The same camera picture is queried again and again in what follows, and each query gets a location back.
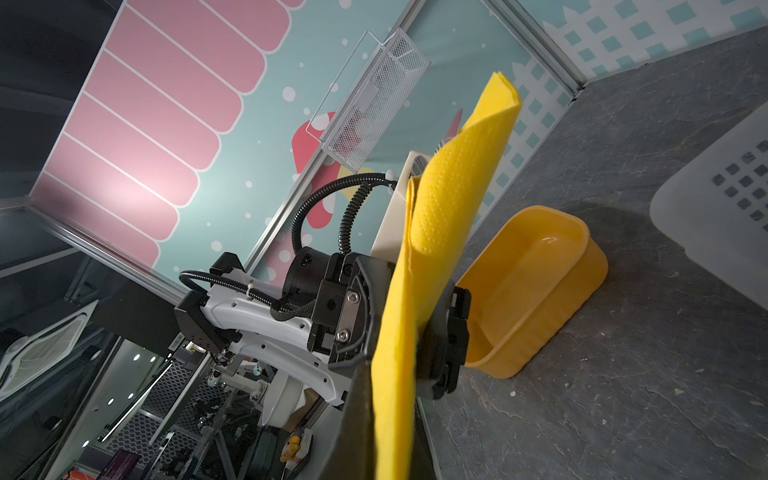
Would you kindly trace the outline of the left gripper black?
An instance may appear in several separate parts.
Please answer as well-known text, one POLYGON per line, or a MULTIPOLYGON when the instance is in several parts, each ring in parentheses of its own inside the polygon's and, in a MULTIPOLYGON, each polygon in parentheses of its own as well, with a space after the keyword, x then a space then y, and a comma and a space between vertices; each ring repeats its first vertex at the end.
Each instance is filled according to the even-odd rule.
MULTIPOLYGON (((395 265, 368 255, 330 256, 320 281, 307 349, 330 369, 373 359, 395 265)), ((469 345, 471 293, 448 284, 418 343, 416 395, 433 400, 455 391, 469 345)))

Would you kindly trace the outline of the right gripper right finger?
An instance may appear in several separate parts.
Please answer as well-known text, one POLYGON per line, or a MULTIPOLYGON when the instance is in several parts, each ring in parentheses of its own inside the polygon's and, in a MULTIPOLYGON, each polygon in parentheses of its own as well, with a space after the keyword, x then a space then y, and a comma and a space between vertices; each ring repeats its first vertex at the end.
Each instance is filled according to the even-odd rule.
POLYGON ((414 409, 412 480, 437 480, 430 437, 425 428, 423 406, 420 399, 416 400, 414 409))

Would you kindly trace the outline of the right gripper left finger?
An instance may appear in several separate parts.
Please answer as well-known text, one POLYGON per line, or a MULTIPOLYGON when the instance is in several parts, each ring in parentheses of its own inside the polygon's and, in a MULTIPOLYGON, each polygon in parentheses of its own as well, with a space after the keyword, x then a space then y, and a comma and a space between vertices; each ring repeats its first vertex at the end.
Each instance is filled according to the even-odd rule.
POLYGON ((374 420, 371 366, 359 365, 348 391, 339 433, 323 466, 320 479, 375 478, 374 420))

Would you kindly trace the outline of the yellow plastic utensil tray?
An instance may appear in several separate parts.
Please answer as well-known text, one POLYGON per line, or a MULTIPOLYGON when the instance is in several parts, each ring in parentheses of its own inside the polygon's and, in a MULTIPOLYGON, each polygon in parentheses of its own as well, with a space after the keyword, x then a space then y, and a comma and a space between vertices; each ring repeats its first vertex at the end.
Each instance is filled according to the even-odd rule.
POLYGON ((580 218, 544 206, 515 214, 458 282, 472 297, 467 367, 497 379, 519 373, 607 273, 580 218))

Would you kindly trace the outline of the white perforated plastic basket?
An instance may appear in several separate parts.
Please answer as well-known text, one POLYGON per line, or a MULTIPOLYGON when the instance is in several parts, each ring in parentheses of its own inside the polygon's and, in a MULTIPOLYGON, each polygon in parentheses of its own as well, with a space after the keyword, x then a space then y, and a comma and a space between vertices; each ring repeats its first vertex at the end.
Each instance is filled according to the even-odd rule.
POLYGON ((669 178, 650 218, 689 259, 767 307, 767 106, 669 178))

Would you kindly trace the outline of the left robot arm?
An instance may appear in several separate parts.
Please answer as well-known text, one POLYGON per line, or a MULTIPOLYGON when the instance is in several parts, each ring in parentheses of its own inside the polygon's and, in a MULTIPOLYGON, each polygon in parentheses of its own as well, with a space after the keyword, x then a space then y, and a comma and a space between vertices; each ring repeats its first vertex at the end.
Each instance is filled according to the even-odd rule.
POLYGON ((226 252, 207 271, 180 273, 189 291, 174 313, 227 384, 261 396, 263 423, 282 427, 306 389, 343 408, 355 370, 373 358, 394 272, 386 260, 304 247, 276 294, 226 252))

